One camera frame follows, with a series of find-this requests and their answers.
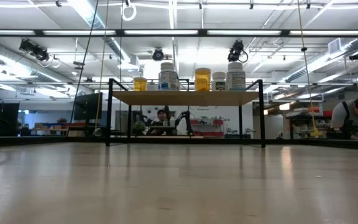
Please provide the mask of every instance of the person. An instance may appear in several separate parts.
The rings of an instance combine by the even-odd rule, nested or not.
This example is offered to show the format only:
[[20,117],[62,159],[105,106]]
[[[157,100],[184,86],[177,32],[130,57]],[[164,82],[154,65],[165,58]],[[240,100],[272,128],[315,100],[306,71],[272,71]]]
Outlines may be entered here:
[[344,101],[334,108],[331,129],[340,129],[344,139],[358,140],[358,99]]
[[[157,118],[158,121],[153,121],[151,123],[151,126],[163,126],[163,122],[168,118],[168,114],[165,110],[158,110],[157,111]],[[154,136],[160,136],[164,133],[163,129],[158,128],[150,128],[146,135],[154,135]]]

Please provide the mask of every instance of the ceiling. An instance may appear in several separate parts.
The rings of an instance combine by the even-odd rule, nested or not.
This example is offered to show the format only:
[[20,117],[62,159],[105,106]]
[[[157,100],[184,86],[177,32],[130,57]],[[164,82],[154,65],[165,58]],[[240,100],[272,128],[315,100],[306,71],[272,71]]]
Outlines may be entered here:
[[[99,1],[102,6],[98,7],[98,14],[105,20],[108,9],[108,29],[170,29],[170,11],[167,9],[171,0],[136,1],[131,3],[143,3],[148,6],[137,6],[137,14],[131,21],[121,19],[121,8],[117,3],[121,1],[110,1],[115,4],[107,7],[107,1]],[[300,19],[297,9],[276,10],[273,7],[278,5],[296,6],[296,0],[255,0],[254,9],[250,10],[244,2],[250,1],[218,1],[203,0],[203,10],[198,8],[199,0],[178,0],[177,16],[174,17],[175,29],[299,29]],[[358,6],[358,0],[354,1],[310,1],[313,6],[320,7],[301,9],[301,19],[307,29],[358,29],[358,8],[338,9],[340,7]],[[327,10],[321,8],[332,3]],[[89,29],[90,27],[69,5],[67,1],[60,1],[62,7],[53,6],[55,1],[46,0],[0,0],[0,29]],[[52,6],[27,7],[30,5]],[[271,9],[261,9],[262,6],[272,6]],[[125,14],[129,17],[131,9],[126,9]],[[78,52],[75,53],[75,38],[47,38],[30,37],[31,42],[45,47],[51,55],[60,59],[61,64],[57,68],[49,66],[47,69],[68,79],[77,81],[79,75],[73,75],[73,61],[82,61],[87,38],[78,39]],[[177,37],[178,69],[180,78],[194,79],[194,71],[199,67],[208,67],[213,72],[227,71],[227,54],[238,38],[235,37]],[[20,37],[0,37],[0,46],[23,56],[19,50]],[[251,45],[246,49],[249,54],[249,61],[244,64],[247,74],[247,81],[252,82],[262,78],[265,82],[278,82],[288,71],[305,64],[300,38],[241,38],[244,45]],[[308,48],[306,58],[311,59],[328,50],[328,44],[333,38],[305,38],[305,45]],[[140,65],[154,63],[150,53],[160,47],[167,55],[173,55],[173,42],[171,37],[126,37],[116,38],[118,44],[127,54],[137,55]],[[37,67],[35,58],[24,55]],[[85,69],[82,81],[85,77],[99,81],[103,62],[102,81],[108,78],[121,78],[122,82],[131,82],[133,77],[138,77],[138,72],[120,70],[117,55],[105,45],[102,38],[91,38],[88,54],[85,60]],[[356,66],[358,62],[348,62],[347,65]],[[317,82],[320,77],[335,74],[345,69],[344,59],[338,59],[335,63],[314,71]],[[91,89],[98,88],[97,85],[90,86]]]

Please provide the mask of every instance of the wooden shelf board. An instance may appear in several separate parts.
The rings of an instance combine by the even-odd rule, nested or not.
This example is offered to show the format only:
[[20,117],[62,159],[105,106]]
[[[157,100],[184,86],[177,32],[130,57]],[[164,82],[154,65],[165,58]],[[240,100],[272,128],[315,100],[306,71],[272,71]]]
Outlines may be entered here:
[[128,105],[242,106],[259,97],[247,91],[114,91]]

